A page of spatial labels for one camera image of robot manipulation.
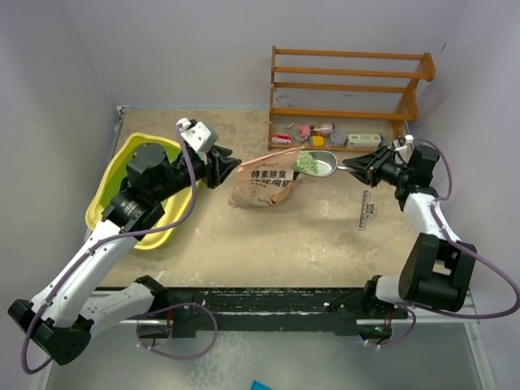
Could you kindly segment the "silver metal scoop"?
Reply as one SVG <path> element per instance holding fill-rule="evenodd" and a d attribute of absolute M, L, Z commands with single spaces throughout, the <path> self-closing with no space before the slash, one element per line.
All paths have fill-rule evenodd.
<path fill-rule="evenodd" d="M 336 156 L 325 150 L 301 151 L 292 169 L 313 177 L 328 177 L 336 171 L 353 172 L 353 168 L 339 164 Z"/>

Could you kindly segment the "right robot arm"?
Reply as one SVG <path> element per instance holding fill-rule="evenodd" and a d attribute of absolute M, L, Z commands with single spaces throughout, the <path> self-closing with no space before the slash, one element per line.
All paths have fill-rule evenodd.
<path fill-rule="evenodd" d="M 394 186 L 401 211 L 418 232 L 399 277 L 400 299 L 456 313 L 466 299 L 475 260 L 449 242 L 449 226 L 440 205 L 434 203 L 439 194 L 431 187 L 431 180 L 439 159 L 437 151 L 418 145 L 408 162 L 401 162 L 394 151 L 382 147 L 372 154 L 347 158 L 342 164 L 370 187 L 381 181 Z"/>

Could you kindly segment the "pink cat litter bag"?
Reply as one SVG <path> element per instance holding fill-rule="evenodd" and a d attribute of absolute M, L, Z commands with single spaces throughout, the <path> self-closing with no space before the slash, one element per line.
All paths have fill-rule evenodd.
<path fill-rule="evenodd" d="M 228 205 L 251 209 L 283 202 L 301 184 L 300 173 L 293 166 L 302 150 L 302 147 L 285 149 L 243 162 L 236 172 L 236 187 Z"/>

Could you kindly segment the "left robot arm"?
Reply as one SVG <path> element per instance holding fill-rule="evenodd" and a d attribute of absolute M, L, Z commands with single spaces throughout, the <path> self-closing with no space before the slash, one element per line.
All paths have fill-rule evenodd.
<path fill-rule="evenodd" d="M 137 147 L 120 190 L 74 258 L 33 298 L 11 304 L 8 314 L 24 332 L 20 362 L 25 373 L 34 375 L 47 365 L 29 366 L 31 343 L 47 355 L 47 362 L 64 366 L 79 357 L 95 336 L 120 321 L 140 315 L 157 319 L 171 310 L 167 289 L 149 276 L 100 301 L 89 298 L 138 241 L 162 230 L 157 223 L 164 214 L 163 201 L 185 189 L 197 195 L 199 180 L 214 189 L 241 164 L 230 149 L 217 145 L 202 152 L 186 142 L 180 147 L 174 161 L 160 144 Z"/>

